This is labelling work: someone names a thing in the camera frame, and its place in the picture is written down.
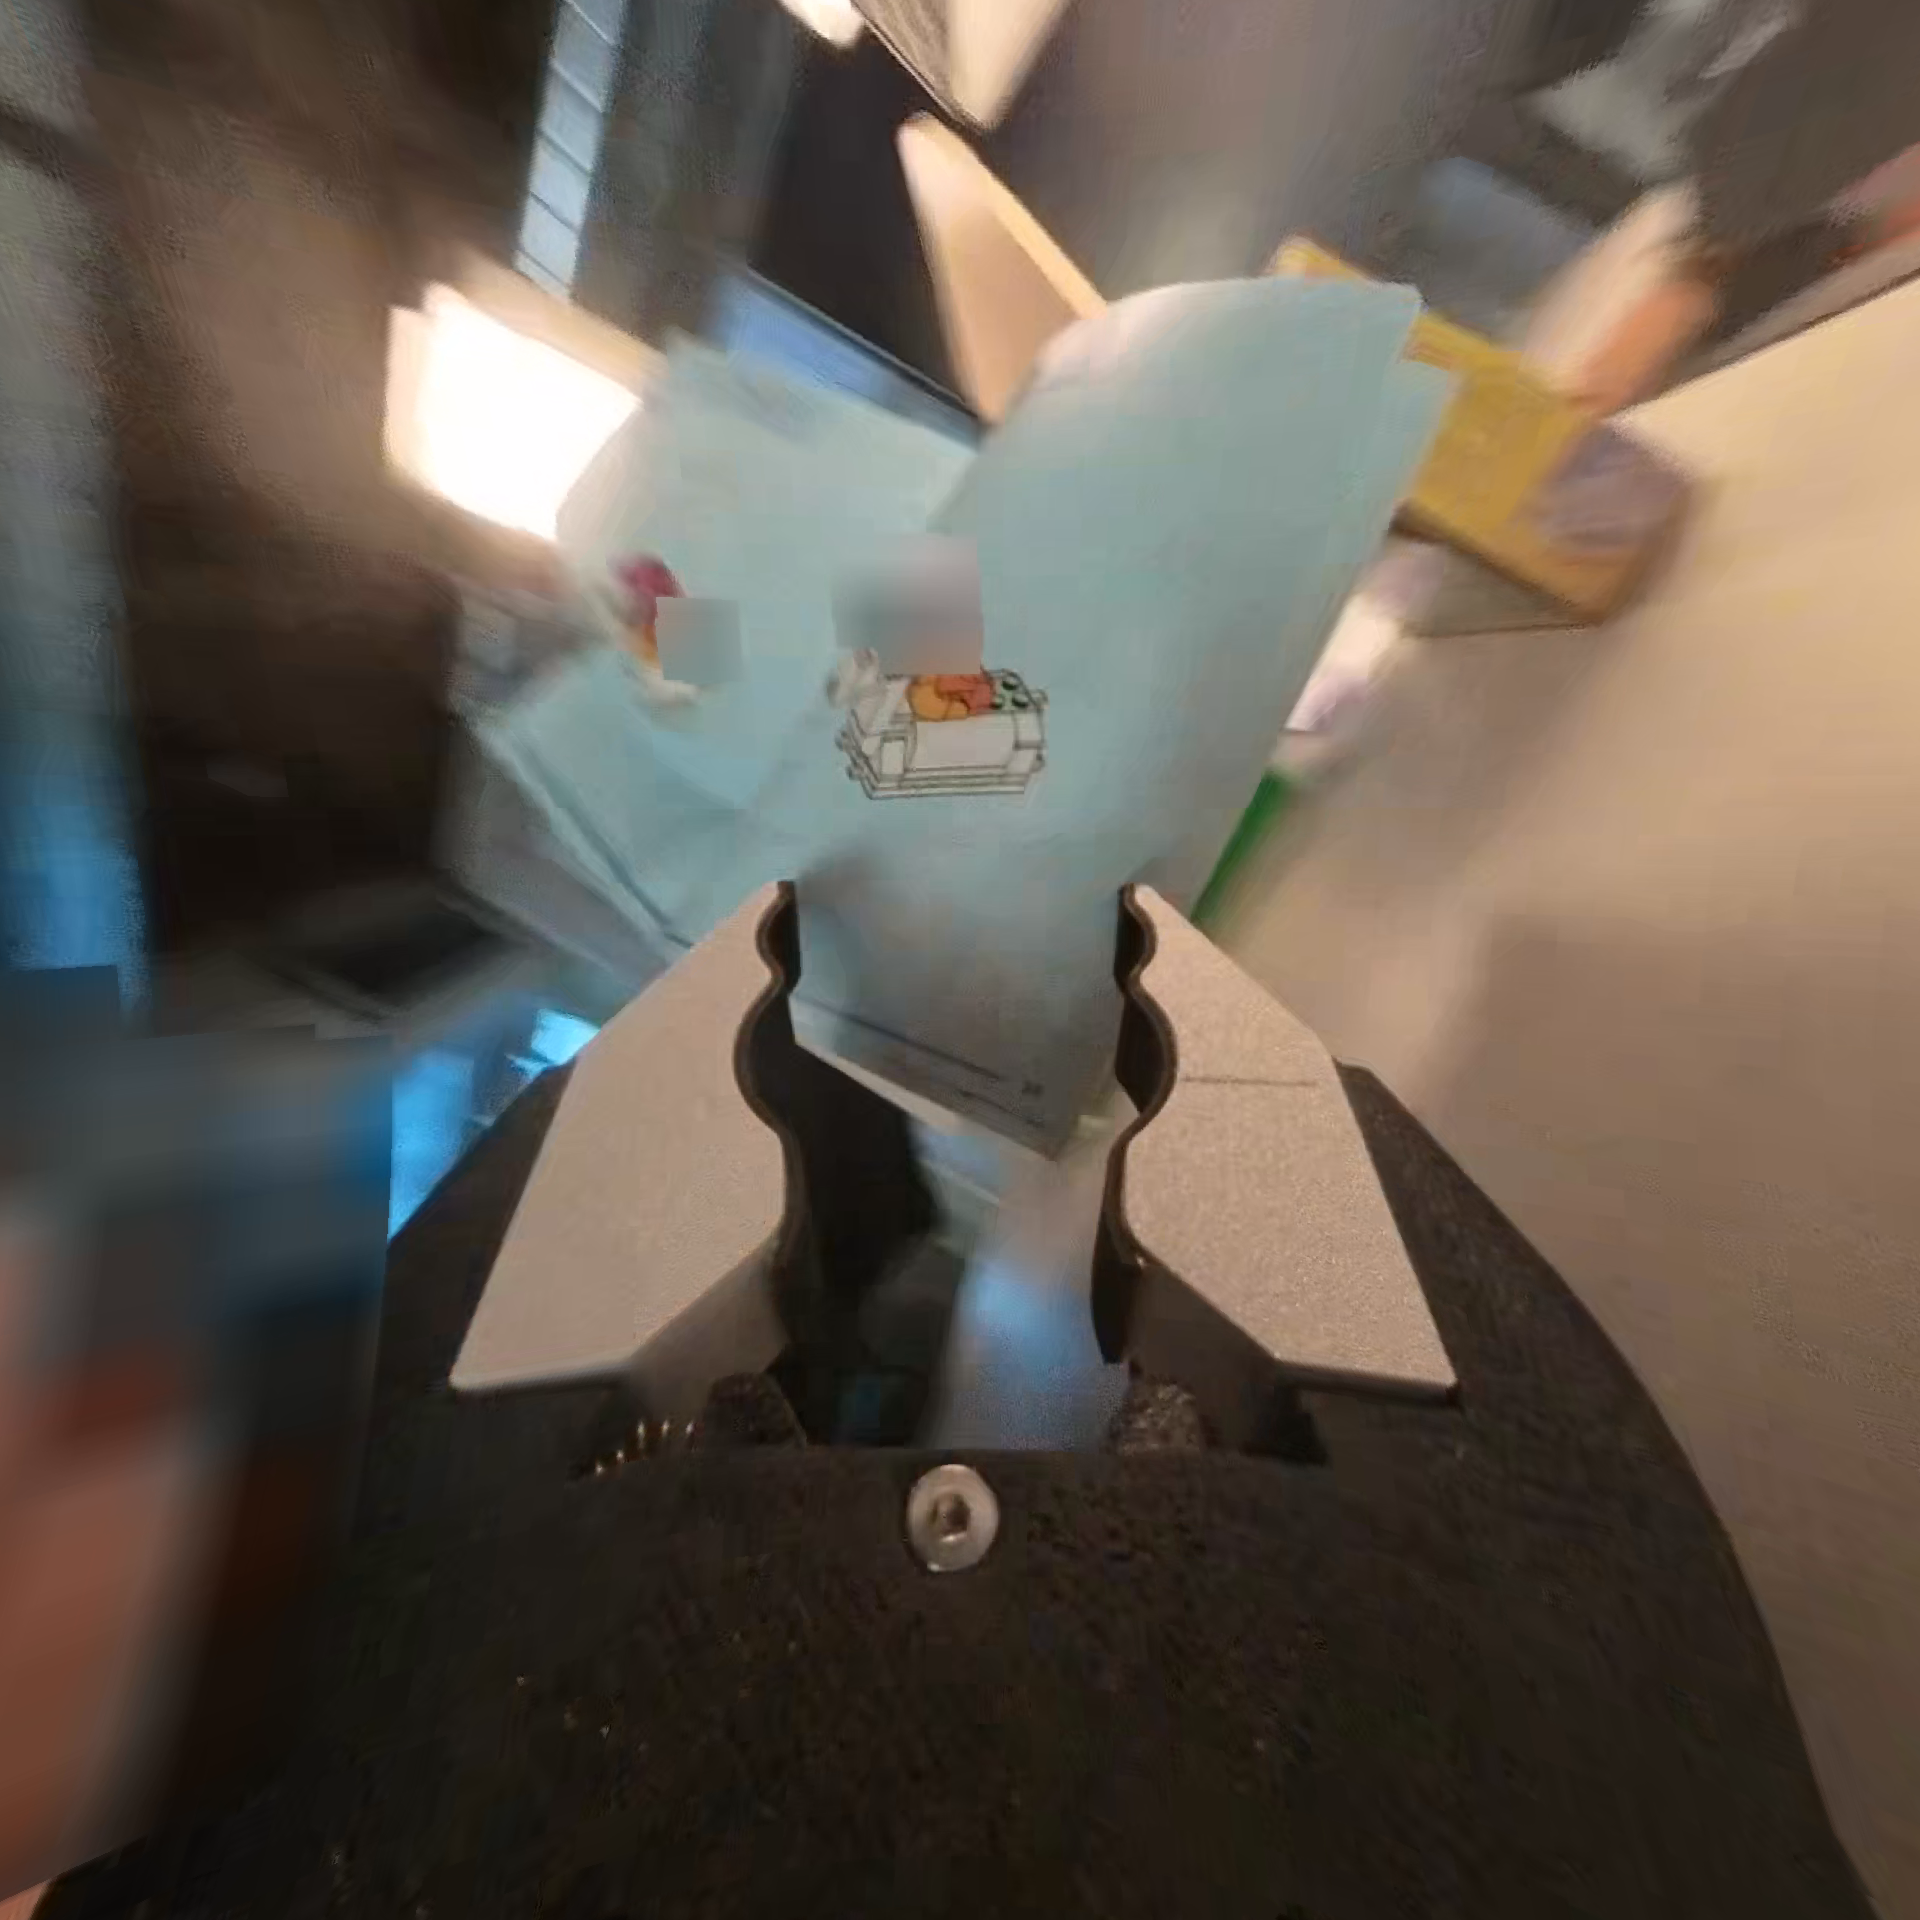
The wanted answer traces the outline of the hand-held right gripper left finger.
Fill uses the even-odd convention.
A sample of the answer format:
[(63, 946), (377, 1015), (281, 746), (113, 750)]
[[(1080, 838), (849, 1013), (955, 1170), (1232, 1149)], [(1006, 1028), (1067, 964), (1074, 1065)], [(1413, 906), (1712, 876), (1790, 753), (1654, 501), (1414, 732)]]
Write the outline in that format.
[(759, 887), (574, 1055), (450, 1390), (609, 1377), (701, 1401), (779, 1356), (784, 1145), (735, 1055), (784, 1008), (761, 946), (782, 902)]

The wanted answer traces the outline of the ceiling light panel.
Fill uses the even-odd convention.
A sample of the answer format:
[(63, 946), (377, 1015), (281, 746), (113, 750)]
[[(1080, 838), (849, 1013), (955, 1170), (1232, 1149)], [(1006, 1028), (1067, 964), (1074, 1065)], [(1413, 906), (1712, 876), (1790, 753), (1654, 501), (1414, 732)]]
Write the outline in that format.
[(637, 408), (625, 376), (446, 285), (389, 309), (384, 463), (501, 533), (553, 543), (571, 490)]

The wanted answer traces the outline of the green plastic object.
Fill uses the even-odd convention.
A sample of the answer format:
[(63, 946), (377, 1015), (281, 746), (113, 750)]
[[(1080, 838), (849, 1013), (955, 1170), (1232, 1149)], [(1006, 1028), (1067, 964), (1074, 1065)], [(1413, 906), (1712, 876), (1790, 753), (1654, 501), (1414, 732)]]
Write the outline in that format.
[(1210, 930), (1221, 914), (1226, 911), (1255, 856), (1288, 815), (1291, 800), (1291, 776), (1278, 765), (1265, 765), (1226, 842), (1218, 853), (1199, 896), (1191, 905), (1189, 921), (1193, 926)]

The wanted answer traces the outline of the yellow toy brick box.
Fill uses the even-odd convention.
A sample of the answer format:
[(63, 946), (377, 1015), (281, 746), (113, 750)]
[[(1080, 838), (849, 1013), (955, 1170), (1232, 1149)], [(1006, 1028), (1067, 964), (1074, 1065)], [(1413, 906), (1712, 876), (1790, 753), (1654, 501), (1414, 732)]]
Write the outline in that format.
[(1405, 359), (1454, 376), (1394, 527), (1419, 549), (1407, 628), (1426, 638), (1591, 628), (1669, 561), (1687, 470), (1558, 397), (1520, 356), (1421, 313)]

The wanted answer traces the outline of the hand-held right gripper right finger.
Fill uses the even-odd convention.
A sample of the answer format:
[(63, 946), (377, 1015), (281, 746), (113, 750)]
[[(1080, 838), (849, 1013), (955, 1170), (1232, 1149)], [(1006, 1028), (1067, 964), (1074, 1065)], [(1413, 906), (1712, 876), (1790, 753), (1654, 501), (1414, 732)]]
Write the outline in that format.
[(1158, 892), (1119, 892), (1117, 1092), (1091, 1241), (1105, 1361), (1199, 1407), (1440, 1407), (1455, 1367), (1328, 1046)]

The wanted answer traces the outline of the light blue instruction booklet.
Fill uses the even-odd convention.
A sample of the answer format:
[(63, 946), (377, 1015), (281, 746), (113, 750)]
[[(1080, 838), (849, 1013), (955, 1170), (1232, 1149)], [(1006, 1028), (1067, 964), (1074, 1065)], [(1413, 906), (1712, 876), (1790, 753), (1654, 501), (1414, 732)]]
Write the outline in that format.
[(1419, 313), (1160, 288), (971, 437), (675, 340), (560, 517), (590, 638), (480, 740), (663, 957), (787, 879), (805, 1041), (1055, 1149), (1119, 888), (1199, 896), (1443, 412)]

